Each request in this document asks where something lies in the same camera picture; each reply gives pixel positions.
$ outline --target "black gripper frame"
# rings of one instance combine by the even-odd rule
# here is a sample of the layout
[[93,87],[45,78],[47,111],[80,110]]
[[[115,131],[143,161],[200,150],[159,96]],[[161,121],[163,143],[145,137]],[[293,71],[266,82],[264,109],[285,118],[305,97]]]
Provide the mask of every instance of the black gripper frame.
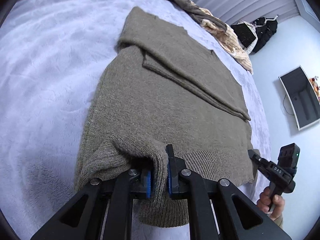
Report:
[[194,171],[188,175],[182,172],[187,169],[185,161],[174,156],[171,144],[166,151],[171,175],[169,195],[173,200],[188,200],[190,240],[291,239],[231,181],[204,179]]
[[297,162],[300,148],[296,144],[289,144],[280,149],[278,164],[261,158],[254,150],[248,150],[250,159],[258,166],[258,170],[270,181],[270,194],[272,200],[274,195],[292,193],[296,183],[293,177],[297,171]]
[[31,240],[130,240],[133,199],[147,199],[148,172],[92,179]]

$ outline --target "black bag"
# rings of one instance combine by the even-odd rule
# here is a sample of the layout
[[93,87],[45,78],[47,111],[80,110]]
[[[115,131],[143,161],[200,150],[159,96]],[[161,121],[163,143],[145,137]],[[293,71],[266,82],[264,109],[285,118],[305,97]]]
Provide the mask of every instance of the black bag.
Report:
[[265,23],[265,17],[261,17],[255,20],[252,24],[260,27],[256,27],[256,34],[258,41],[256,46],[253,48],[253,52],[258,52],[262,47],[269,41],[271,36],[276,33],[278,22],[277,20],[270,20]]

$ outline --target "metal screw head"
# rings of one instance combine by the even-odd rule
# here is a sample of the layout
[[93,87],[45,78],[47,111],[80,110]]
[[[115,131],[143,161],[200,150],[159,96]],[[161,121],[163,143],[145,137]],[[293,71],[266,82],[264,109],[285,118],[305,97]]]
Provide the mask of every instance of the metal screw head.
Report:
[[98,185],[100,183],[100,180],[98,178],[93,178],[90,180],[91,185]]
[[129,175],[130,175],[130,176],[135,176],[135,175],[137,175],[137,174],[138,174],[138,172],[137,172],[136,169],[130,169],[130,170],[129,170]]
[[228,187],[230,185],[230,181],[227,179],[220,180],[220,185],[223,187]]
[[182,173],[183,176],[190,176],[191,170],[184,169],[184,170],[181,171],[181,173]]

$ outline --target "folded sweater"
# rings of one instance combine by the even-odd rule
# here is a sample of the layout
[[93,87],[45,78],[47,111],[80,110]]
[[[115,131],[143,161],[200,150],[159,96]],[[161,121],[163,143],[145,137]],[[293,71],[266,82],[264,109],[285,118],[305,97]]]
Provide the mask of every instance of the folded sweater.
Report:
[[182,27],[135,7],[84,126],[75,189],[147,162],[154,193],[140,202],[140,221],[184,225],[187,202],[167,194],[166,144],[204,178],[227,178],[239,186],[253,181],[248,120],[242,88],[217,55]]

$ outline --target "fluffy blanket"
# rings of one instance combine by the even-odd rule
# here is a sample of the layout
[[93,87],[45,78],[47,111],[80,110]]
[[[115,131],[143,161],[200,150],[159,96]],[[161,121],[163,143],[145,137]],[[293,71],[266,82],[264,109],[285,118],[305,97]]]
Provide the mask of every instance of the fluffy blanket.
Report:
[[[183,26],[213,49],[242,86],[251,142],[270,158],[268,126],[252,76],[168,0],[20,0],[0,28],[0,208],[22,240],[74,194],[84,122],[99,78],[134,6]],[[267,185],[242,190],[253,200]],[[134,223],[133,239],[185,239],[188,226]]]

